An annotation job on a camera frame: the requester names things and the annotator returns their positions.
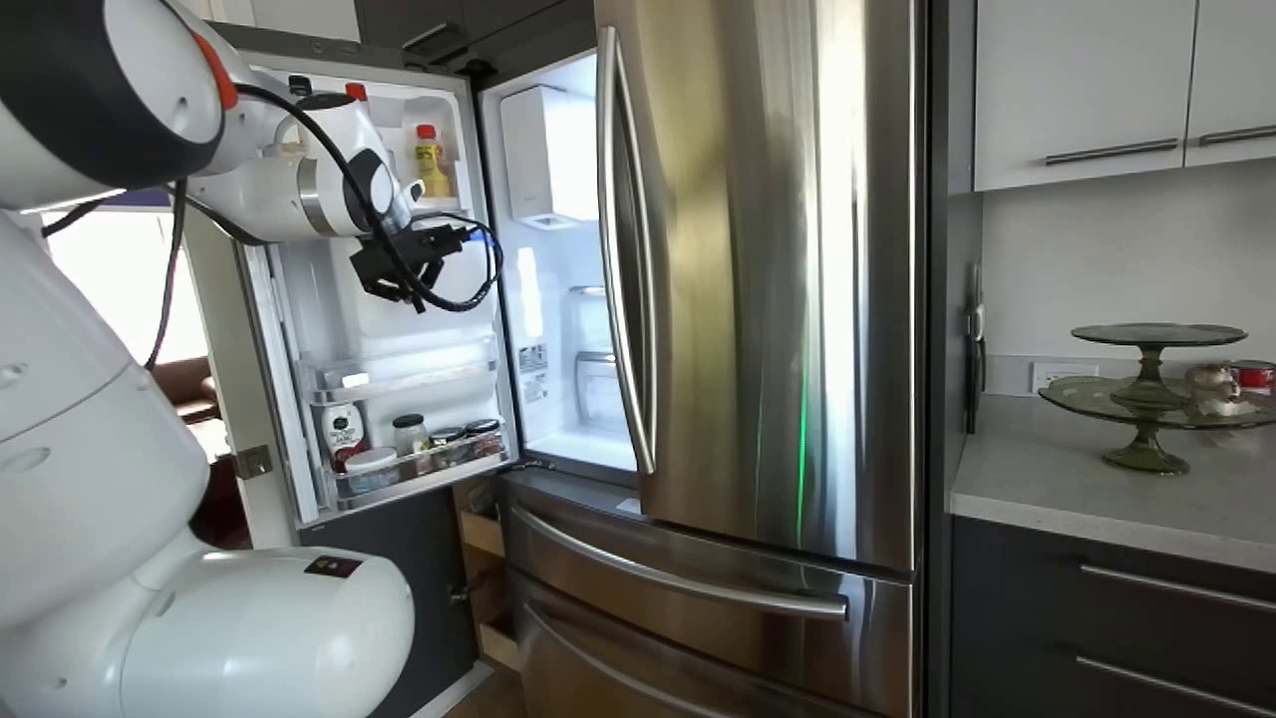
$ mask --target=refrigerator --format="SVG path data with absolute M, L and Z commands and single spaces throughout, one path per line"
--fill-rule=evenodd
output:
M 438 141 L 424 211 L 505 255 L 413 316 L 355 243 L 240 247 L 262 469 L 295 528 L 497 474 L 529 715 L 916 715 L 920 0 L 595 21 L 481 92 L 251 54 L 367 84 L 400 175 Z M 469 247 L 438 292 L 477 280 Z

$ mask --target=cabinet door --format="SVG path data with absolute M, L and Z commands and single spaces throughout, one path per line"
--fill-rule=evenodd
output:
M 981 0 L 975 10 L 981 190 L 1179 167 L 1195 0 Z
M 458 48 L 464 0 L 355 0 L 360 34 L 373 48 L 400 48 L 424 40 L 432 48 Z
M 538 14 L 550 4 L 554 0 L 464 0 L 464 24 L 473 40 L 481 40 Z
M 413 643 L 373 718 L 407 718 L 473 666 L 469 602 L 450 494 L 391 501 L 298 532 L 303 546 L 352 546 L 391 557 L 409 582 Z
M 952 522 L 952 718 L 1271 718 L 1271 607 L 1271 575 Z
M 1276 4 L 1201 0 L 1189 165 L 1276 157 Z

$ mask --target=bottle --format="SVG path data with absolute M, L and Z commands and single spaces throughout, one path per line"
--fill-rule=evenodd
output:
M 428 182 L 428 199 L 456 199 L 450 175 L 445 175 L 445 157 L 438 145 L 438 127 L 434 122 L 420 122 L 413 127 L 413 170 Z
M 424 454 L 424 413 L 396 413 L 396 451 L 400 451 L 400 477 L 420 477 L 420 454 Z

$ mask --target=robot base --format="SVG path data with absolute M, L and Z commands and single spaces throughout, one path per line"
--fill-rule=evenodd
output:
M 183 536 L 104 594 L 0 635 L 0 715 L 369 715 L 409 631 L 409 590 L 383 557 L 219 553 Z

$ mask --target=cabinet handle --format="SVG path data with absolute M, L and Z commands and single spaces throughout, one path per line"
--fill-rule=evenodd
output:
M 456 24 L 432 24 L 428 30 L 407 34 L 400 48 L 404 48 L 404 50 L 413 50 L 413 48 L 424 48 L 424 42 L 432 42 L 434 34 L 445 34 L 445 30 L 456 30 Z
M 1251 141 L 1276 141 L 1276 122 L 1261 122 L 1261 127 L 1231 127 L 1231 131 L 1205 131 L 1205 135 L 1195 135 L 1195 149 L 1217 149 L 1217 145 L 1251 145 Z
M 1205 585 L 1167 582 L 1167 578 L 1151 578 L 1151 575 L 1128 575 L 1128 571 L 1110 571 L 1110 568 L 1087 568 L 1087 562 L 1082 562 L 1082 575 L 1091 575 L 1091 578 L 1104 578 L 1104 582 L 1126 582 L 1126 585 L 1150 585 L 1150 590 L 1164 590 L 1164 594 L 1189 594 L 1189 598 L 1201 598 L 1201 602 L 1223 602 L 1223 607 L 1276 613 L 1276 602 L 1264 602 L 1264 598 L 1205 590 Z
M 1212 689 L 1201 689 L 1201 686 L 1167 682 L 1167 677 L 1158 677 L 1158 675 L 1146 675 L 1146 670 L 1128 670 L 1128 666 L 1116 666 L 1116 661 L 1102 661 L 1102 659 L 1087 659 L 1087 655 L 1071 655 L 1071 661 L 1086 666 L 1086 670 L 1110 675 L 1110 677 L 1142 682 L 1142 686 L 1151 686 L 1151 689 L 1164 689 L 1164 694 L 1185 694 L 1185 696 L 1195 696 L 1195 700 L 1207 700 L 1207 707 L 1223 707 L 1223 708 L 1236 708 L 1236 715 L 1276 718 L 1276 708 L 1269 708 L 1269 707 L 1236 700 L 1227 694 L 1212 694 Z
M 1111 145 L 1111 149 L 1087 149 L 1087 153 L 1055 153 L 1045 157 L 1045 167 L 1065 167 L 1065 165 L 1091 165 L 1091 161 L 1122 161 L 1122 157 L 1158 157 L 1158 153 L 1176 153 L 1179 141 L 1150 141 L 1150 145 Z

